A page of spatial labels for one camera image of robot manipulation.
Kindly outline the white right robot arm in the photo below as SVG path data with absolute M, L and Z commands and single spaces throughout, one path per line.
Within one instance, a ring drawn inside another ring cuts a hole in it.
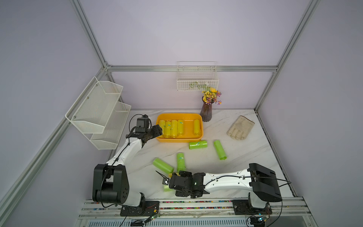
M 282 202 L 282 195 L 276 172 L 257 163 L 250 163 L 248 169 L 225 174 L 191 173 L 180 171 L 165 177 L 163 184 L 175 191 L 177 197 L 200 198 L 226 190 L 248 192 L 253 208 L 264 209 L 267 203 Z

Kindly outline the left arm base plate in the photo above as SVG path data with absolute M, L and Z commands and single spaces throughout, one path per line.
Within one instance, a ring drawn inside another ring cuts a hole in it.
M 121 217 L 149 217 L 158 213 L 159 201 L 143 201 L 140 206 L 126 206 L 121 208 Z

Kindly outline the orange plastic storage box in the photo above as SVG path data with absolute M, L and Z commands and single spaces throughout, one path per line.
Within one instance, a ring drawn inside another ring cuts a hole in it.
M 163 136 L 157 137 L 161 143 L 189 143 L 200 141 L 204 135 L 202 117 L 197 113 L 163 113 L 157 117 L 156 124 L 160 120 L 184 120 L 184 134 L 177 138 L 164 138 Z M 194 121 L 199 120 L 200 135 L 194 134 Z

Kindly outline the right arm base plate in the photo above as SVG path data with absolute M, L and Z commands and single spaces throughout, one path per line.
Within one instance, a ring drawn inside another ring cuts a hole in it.
M 235 215 L 269 215 L 272 214 L 270 204 L 265 201 L 258 201 L 260 207 L 253 207 L 252 201 L 248 199 L 232 200 Z

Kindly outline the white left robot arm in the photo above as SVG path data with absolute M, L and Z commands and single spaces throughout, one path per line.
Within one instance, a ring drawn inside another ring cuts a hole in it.
M 145 132 L 131 132 L 124 145 L 105 164 L 94 169 L 92 200 L 98 203 L 121 204 L 138 207 L 142 204 L 143 193 L 130 189 L 127 165 L 143 148 L 145 143 L 162 135 L 162 128 L 154 125 Z

